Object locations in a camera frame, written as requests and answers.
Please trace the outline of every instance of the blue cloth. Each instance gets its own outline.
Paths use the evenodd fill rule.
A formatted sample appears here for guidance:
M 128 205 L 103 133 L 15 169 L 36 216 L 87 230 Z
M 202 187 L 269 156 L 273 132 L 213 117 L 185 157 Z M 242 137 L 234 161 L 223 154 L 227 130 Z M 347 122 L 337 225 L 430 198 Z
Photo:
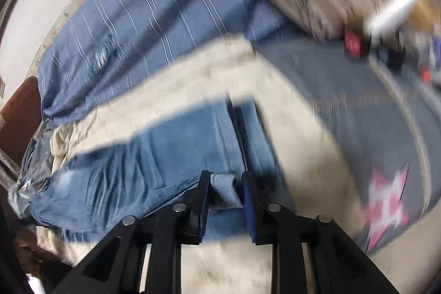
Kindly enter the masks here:
M 50 139 L 56 128 L 55 123 L 49 119 L 39 126 L 23 156 L 17 182 L 8 190 L 9 205 L 19 218 L 30 217 L 30 199 L 52 175 L 54 157 L 50 149 Z
M 43 118 L 77 121 L 226 33 L 258 41 L 289 23 L 268 0 L 86 0 L 43 55 Z
M 141 218 L 179 199 L 202 170 L 216 174 L 214 208 L 242 207 L 240 175 L 246 167 L 270 193 L 286 191 L 254 102 L 233 108 L 220 101 L 154 125 L 127 143 L 75 156 L 42 184 L 29 211 L 65 239 L 97 241 L 123 217 Z M 290 206 L 283 202 L 288 198 L 287 192 L 280 196 Z M 209 216 L 206 237 L 245 231 L 242 210 L 220 211 Z

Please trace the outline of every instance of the light blue denim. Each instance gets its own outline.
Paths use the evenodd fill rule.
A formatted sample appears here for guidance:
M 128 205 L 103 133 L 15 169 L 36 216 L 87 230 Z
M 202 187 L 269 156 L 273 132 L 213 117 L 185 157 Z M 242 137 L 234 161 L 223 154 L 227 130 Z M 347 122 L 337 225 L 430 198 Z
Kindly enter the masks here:
M 202 170 L 216 174 L 206 238 L 246 232 L 240 175 L 255 171 L 290 206 L 253 101 L 206 105 L 154 125 L 124 144 L 75 156 L 30 199 L 30 213 L 68 240 L 96 241 L 127 215 L 141 218 L 180 198 Z

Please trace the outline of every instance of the pink star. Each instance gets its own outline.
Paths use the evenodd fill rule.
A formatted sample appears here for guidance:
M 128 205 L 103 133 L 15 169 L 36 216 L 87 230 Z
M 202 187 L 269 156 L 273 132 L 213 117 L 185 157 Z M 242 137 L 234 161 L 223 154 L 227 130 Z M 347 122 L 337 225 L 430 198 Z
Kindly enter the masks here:
M 379 170 L 373 170 L 369 184 L 369 205 L 366 208 L 366 222 L 370 224 L 368 251 L 376 246 L 387 227 L 407 225 L 409 218 L 401 202 L 401 195 L 408 169 L 406 165 L 398 170 L 392 182 L 385 180 Z

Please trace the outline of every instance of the metal screw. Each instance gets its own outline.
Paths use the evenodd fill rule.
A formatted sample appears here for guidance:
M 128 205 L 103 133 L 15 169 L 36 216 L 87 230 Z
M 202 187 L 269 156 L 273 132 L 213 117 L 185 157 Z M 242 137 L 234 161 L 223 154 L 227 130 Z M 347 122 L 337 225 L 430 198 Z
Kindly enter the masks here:
M 272 203 L 268 206 L 268 210 L 270 212 L 279 212 L 280 211 L 280 204 L 278 203 Z
M 128 215 L 127 217 L 123 218 L 123 225 L 125 226 L 131 226 L 135 222 L 136 222 L 136 218 L 132 215 Z
M 331 223 L 332 217 L 329 215 L 319 215 L 318 220 L 321 221 L 322 223 Z
M 173 210 L 175 211 L 175 212 L 182 212 L 182 211 L 184 211 L 184 210 L 186 210 L 187 209 L 187 206 L 184 204 L 184 203 L 176 203 L 174 206 L 173 206 Z

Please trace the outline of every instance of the blue gripper pad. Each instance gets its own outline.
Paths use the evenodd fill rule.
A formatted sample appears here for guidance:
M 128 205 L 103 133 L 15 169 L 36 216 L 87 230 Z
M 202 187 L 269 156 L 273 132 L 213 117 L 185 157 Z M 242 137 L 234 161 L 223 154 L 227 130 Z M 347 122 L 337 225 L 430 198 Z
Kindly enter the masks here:
M 256 242 L 256 213 L 250 193 L 250 186 L 245 174 L 242 175 L 243 186 L 243 210 L 245 212 L 246 229 L 250 234 L 253 243 Z
M 199 180 L 198 190 L 201 191 L 202 203 L 200 206 L 200 214 L 199 214 L 199 230 L 198 237 L 199 242 L 202 241 L 202 238 L 205 235 L 205 230 L 207 228 L 207 217 L 208 217 L 208 208 L 209 208 L 209 187 L 210 187 L 210 173 L 208 171 L 203 171 L 201 173 L 201 179 Z

